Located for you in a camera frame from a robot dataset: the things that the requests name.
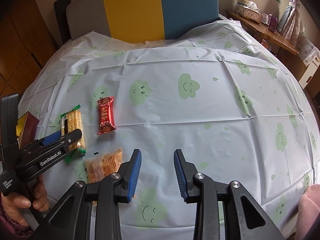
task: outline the red candy wrapper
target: red candy wrapper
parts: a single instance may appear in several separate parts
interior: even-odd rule
[[[115,97],[107,97],[98,100],[100,111],[100,127],[99,134],[109,133],[116,130],[115,121],[113,119],[113,101]]]

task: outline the curtain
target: curtain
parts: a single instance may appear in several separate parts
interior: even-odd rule
[[[277,26],[277,31],[294,46],[300,32],[300,5],[300,0],[289,0],[289,5]]]

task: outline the gray fabric panel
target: gray fabric panel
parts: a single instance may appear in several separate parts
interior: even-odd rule
[[[110,37],[103,0],[74,0],[66,14],[73,40],[91,31]]]

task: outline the human hand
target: human hand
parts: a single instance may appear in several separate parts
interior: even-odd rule
[[[36,210],[44,212],[49,209],[47,191],[44,188],[42,175],[37,178],[37,184],[33,189],[33,196],[35,199],[32,205]],[[7,197],[1,193],[1,200],[5,212],[13,221],[25,227],[29,226],[28,222],[20,213],[19,208],[29,208],[31,206],[30,200],[16,192],[11,192]]]

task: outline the chair backrest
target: chair backrest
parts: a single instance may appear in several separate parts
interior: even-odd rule
[[[71,38],[90,31],[130,43],[177,39],[219,18],[218,0],[74,0],[66,14]]]

